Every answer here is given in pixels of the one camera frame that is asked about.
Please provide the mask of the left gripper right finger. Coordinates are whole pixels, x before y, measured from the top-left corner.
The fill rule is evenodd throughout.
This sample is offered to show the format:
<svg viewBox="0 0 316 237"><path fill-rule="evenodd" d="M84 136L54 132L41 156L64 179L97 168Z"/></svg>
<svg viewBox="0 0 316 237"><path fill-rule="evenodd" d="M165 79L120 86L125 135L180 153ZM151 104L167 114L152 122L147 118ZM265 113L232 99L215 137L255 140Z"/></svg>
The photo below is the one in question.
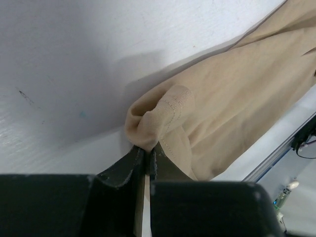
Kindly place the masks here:
<svg viewBox="0 0 316 237"><path fill-rule="evenodd" d="M272 201L252 182L195 181L162 147L148 158L154 237L281 237Z"/></svg>

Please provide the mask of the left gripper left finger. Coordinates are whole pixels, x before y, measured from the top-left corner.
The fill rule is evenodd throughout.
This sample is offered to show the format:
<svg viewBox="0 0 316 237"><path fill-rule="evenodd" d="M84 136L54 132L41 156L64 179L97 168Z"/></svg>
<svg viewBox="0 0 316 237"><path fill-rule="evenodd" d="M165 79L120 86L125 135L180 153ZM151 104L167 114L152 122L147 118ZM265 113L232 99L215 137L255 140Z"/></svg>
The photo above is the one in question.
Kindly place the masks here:
<svg viewBox="0 0 316 237"><path fill-rule="evenodd" d="M3 174L3 237L139 237L145 152L133 147L94 174Z"/></svg>

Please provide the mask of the beige t-shirt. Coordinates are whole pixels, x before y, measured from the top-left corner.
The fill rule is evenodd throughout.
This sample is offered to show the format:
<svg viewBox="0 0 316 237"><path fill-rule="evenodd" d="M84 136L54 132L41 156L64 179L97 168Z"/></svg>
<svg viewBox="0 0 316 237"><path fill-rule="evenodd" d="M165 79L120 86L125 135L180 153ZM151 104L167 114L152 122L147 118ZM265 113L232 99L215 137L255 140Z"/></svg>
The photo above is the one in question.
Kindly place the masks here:
<svg viewBox="0 0 316 237"><path fill-rule="evenodd" d="M127 112L130 142L194 180L224 172L316 83L316 3L288 0L230 50L154 87Z"/></svg>

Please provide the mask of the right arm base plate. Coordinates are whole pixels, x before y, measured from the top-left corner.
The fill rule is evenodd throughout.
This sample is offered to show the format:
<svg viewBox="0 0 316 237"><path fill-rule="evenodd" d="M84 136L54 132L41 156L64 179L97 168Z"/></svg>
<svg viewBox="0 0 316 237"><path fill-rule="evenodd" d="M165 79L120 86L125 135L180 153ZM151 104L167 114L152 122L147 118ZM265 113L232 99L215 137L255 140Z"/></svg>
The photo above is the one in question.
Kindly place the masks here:
<svg viewBox="0 0 316 237"><path fill-rule="evenodd" d="M316 120L312 119L308 123L306 123L294 136L293 141L291 143L291 148L296 152L296 155L305 159L315 159L308 158L299 155L299 149L308 144L308 140L316 135Z"/></svg>

